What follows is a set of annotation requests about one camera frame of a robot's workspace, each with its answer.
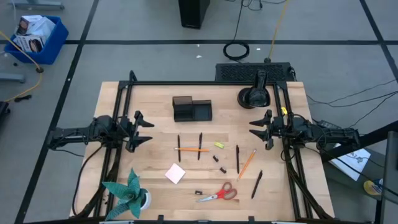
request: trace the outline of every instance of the pink sticky note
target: pink sticky note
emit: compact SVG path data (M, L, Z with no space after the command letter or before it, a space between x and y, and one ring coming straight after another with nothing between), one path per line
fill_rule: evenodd
M185 171L179 167L177 164L173 164L171 168L166 172L165 176L169 178L173 183L177 184L182 176L184 176Z

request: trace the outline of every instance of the sticky note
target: sticky note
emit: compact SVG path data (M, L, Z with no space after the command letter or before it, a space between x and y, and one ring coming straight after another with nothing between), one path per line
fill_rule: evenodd
M184 176L185 170L183 170L177 164L173 164L171 168L166 172L165 176L169 178L174 184L177 184Z
M224 149L224 145L220 142L214 142L214 145L219 147L220 149Z

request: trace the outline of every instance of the yellow eraser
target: yellow eraser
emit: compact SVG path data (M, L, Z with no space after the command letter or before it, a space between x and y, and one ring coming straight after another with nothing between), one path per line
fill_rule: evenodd
M219 147L220 149L224 149L224 145L220 142L214 142L214 145Z
M284 115L287 115L287 109L286 108L282 107L282 112L283 112Z

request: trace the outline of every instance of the yellow object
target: yellow object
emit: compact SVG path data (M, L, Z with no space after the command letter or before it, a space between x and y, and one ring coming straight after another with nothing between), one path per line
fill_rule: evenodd
M220 142L214 142L214 145L219 147L220 149L224 149L224 144L222 144Z
M286 9L287 9L288 3L289 3L289 0L286 0L286 3L285 3L285 5L284 5L284 9L282 10L282 14L281 14L280 17L279 17L278 23L277 23L276 28L275 28L274 36L273 36L273 38L272 38L272 43L271 43L271 49L269 50L269 55L268 55L268 57L269 57L270 59L271 59L271 57L272 57L272 52L274 51L274 42L275 42L275 39L276 39L276 35L277 35L277 33L278 33L279 25L280 25L280 23L282 22L282 19L283 19L284 16L285 16L285 11L286 11Z
M248 168L248 165L249 165L251 159L253 159L254 153L256 153L256 150L254 150L254 151L251 153L251 155L250 155L248 161L247 161L246 164L244 165L243 170L242 170L242 172L239 174L239 177L236 179L236 181L239 181L239 180L241 179L241 177L243 176L243 173L244 173L244 171L246 170L246 168Z
M363 189L366 191L366 193L368 193L369 195L381 195L382 189L379 185L375 184L379 183L379 184L383 184L383 180L367 180L365 181L365 183L363 183Z
M287 115L287 109L286 108L282 107L282 112L283 112L284 115Z
M33 60L27 53L25 53L23 50L21 50L12 40L10 40L10 38L8 38L8 36L6 36L6 35L5 35L3 32L1 32L1 31L0 31L0 35L2 35L6 40L8 40L8 42L10 42L17 50L19 50L21 53L23 53L27 58L29 58L29 60L31 60L31 61L36 65L36 68L37 68L38 70L41 70L41 69L42 69L42 68L40 67L40 65L39 65L38 63L35 62L35 60ZM13 100L13 99L15 99L15 98L17 98L17 97L19 97L19 96L21 96L21 95L23 95L23 94L25 94L25 93L27 93L27 92L29 92L29 91L32 91L33 89L35 89L36 87L38 87L38 86L40 85L40 82L42 81L42 79L43 79L43 73L40 72L40 73L39 73L39 80L37 81L36 85L34 85L33 87L31 87L31 88L29 88L29 89L23 91L22 93L20 93L20 94L18 94L18 95L16 95L16 96L13 96L12 98L6 100L6 102L10 102L11 100Z
M200 152L208 152L208 149L194 149L194 148L174 148L175 150L181 150L181 151L200 151Z

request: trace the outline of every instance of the green paper plant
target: green paper plant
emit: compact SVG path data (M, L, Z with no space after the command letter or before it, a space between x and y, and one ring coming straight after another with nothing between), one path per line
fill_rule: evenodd
M131 169L127 186L115 182L102 182L102 184L116 197L119 198L118 204L106 216L106 221L114 219L123 212L130 212L137 218L141 213L141 202L147 190L139 186L139 177Z

